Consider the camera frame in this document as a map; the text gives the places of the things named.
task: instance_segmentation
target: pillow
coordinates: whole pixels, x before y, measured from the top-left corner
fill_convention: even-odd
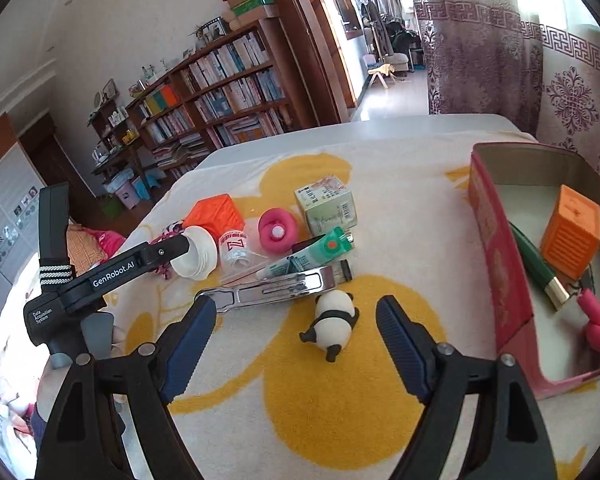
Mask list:
[[[66,231],[66,248],[78,276],[91,269],[94,264],[99,264],[108,258],[96,238],[83,231],[78,224],[69,225]]]

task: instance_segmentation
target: orange cube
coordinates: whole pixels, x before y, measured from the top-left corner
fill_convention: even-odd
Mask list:
[[[234,201],[227,194],[210,196],[198,200],[193,209],[182,222],[184,228],[192,225],[200,226],[212,235],[216,244],[225,232],[231,230],[242,231],[244,219],[235,206]]]
[[[600,206],[568,186],[560,186],[540,253],[546,262],[578,280],[600,248]]]

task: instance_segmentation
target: panda figurine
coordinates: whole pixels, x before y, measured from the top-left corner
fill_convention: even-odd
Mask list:
[[[315,319],[306,332],[300,334],[303,343],[316,343],[327,352],[333,363],[344,349],[360,311],[353,306],[353,296],[342,290],[330,290],[315,299]]]

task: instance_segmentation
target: pink tin box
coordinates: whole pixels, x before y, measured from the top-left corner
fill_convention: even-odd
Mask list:
[[[509,229],[511,221],[539,246],[561,184],[600,205],[600,176],[577,153],[527,142],[474,146],[469,199],[489,271],[496,350],[516,357],[538,398],[600,376],[600,355],[582,334],[587,317],[575,298],[556,312],[527,280]],[[600,251],[591,267],[600,300]]]

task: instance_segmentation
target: metal tongs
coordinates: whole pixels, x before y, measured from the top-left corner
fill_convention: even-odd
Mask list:
[[[336,288],[340,283],[351,280],[349,263],[347,260],[342,260],[332,266],[303,270],[295,274],[266,278],[258,282],[204,288],[196,294],[195,299],[197,300],[200,296],[211,298],[216,304],[216,312],[225,314],[230,310],[245,306],[277,303],[318,292],[327,292]]]

